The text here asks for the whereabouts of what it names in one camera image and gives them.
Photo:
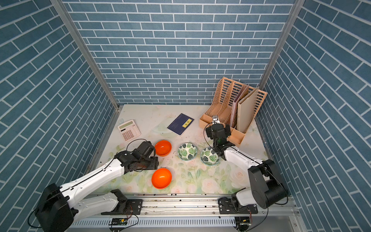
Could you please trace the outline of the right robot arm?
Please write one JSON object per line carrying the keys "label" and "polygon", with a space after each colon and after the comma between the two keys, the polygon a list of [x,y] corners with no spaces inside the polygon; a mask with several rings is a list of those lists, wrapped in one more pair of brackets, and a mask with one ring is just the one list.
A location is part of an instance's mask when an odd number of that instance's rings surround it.
{"label": "right robot arm", "polygon": [[241,189],[231,196],[231,203],[236,212],[240,213],[253,204],[267,209],[288,198],[288,190],[274,161],[252,157],[228,141],[231,135],[229,125],[209,123],[205,126],[204,133],[213,141],[210,146],[212,151],[248,173],[250,188]]}

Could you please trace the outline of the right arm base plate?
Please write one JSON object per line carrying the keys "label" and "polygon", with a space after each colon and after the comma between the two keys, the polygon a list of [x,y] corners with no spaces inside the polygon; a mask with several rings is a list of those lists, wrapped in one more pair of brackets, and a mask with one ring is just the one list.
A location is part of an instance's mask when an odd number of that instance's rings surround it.
{"label": "right arm base plate", "polygon": [[218,199],[219,213],[220,214],[257,214],[257,206],[246,205],[242,206],[236,198],[222,197]]}

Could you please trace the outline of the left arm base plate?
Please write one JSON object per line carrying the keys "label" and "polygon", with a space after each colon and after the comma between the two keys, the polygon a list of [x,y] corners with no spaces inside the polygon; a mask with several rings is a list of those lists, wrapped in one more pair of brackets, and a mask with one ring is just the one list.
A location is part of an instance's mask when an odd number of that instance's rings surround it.
{"label": "left arm base plate", "polygon": [[112,211],[103,212],[101,215],[140,215],[142,205],[142,199],[127,199],[126,201],[119,201]]}

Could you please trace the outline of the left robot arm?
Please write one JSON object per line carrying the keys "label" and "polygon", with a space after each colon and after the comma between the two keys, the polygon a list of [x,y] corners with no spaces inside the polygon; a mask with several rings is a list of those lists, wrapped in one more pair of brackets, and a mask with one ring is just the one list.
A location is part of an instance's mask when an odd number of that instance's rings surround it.
{"label": "left robot arm", "polygon": [[133,151],[122,151],[96,170],[61,186],[47,186],[34,209],[40,228],[45,232],[64,232],[73,223],[96,214],[124,213],[134,215],[135,206],[119,189],[98,197],[89,198],[92,192],[134,171],[156,170],[156,149],[143,141]]}

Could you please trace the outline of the green leaf bowl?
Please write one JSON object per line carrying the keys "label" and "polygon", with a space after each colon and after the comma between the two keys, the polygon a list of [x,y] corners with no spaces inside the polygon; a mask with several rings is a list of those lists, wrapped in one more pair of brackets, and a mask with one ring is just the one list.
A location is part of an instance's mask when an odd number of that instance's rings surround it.
{"label": "green leaf bowl", "polygon": [[198,149],[192,143],[184,143],[178,148],[178,156],[184,161],[189,161],[197,156]]}
{"label": "green leaf bowl", "polygon": [[201,151],[201,161],[206,165],[214,166],[219,164],[220,157],[212,148],[208,147]]}

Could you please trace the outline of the small orange bowl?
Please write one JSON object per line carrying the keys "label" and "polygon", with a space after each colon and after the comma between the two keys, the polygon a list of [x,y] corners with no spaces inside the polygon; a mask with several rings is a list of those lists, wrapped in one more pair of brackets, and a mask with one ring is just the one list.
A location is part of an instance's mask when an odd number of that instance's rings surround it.
{"label": "small orange bowl", "polygon": [[155,145],[156,155],[165,157],[172,151],[172,144],[167,140],[161,140]]}

